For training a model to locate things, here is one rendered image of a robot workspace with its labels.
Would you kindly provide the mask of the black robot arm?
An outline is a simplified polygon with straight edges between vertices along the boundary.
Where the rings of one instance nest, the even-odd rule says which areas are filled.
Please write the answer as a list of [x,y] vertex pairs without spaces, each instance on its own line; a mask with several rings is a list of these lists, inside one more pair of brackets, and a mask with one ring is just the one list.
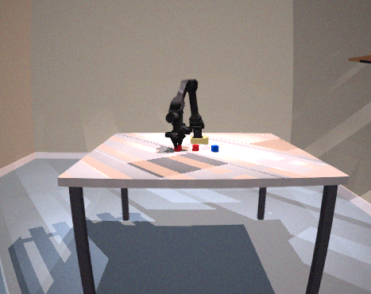
[[171,101],[168,109],[168,114],[165,118],[168,123],[183,121],[183,109],[185,105],[184,98],[186,93],[188,92],[191,107],[191,117],[189,118],[190,126],[185,126],[184,123],[183,126],[179,127],[179,131],[187,135],[190,134],[193,130],[193,138],[202,138],[202,129],[204,129],[205,125],[198,111],[196,98],[197,89],[198,81],[196,79],[181,80],[180,89],[178,90],[177,96]]

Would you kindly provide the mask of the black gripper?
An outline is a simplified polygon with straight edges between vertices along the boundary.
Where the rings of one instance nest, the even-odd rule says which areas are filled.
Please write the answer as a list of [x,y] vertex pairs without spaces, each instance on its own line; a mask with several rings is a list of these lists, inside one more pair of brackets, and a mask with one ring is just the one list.
[[166,132],[164,137],[169,137],[175,147],[177,149],[177,144],[182,145],[183,139],[187,136],[181,131],[179,131],[179,127],[184,125],[183,122],[173,122],[173,130],[172,132]]

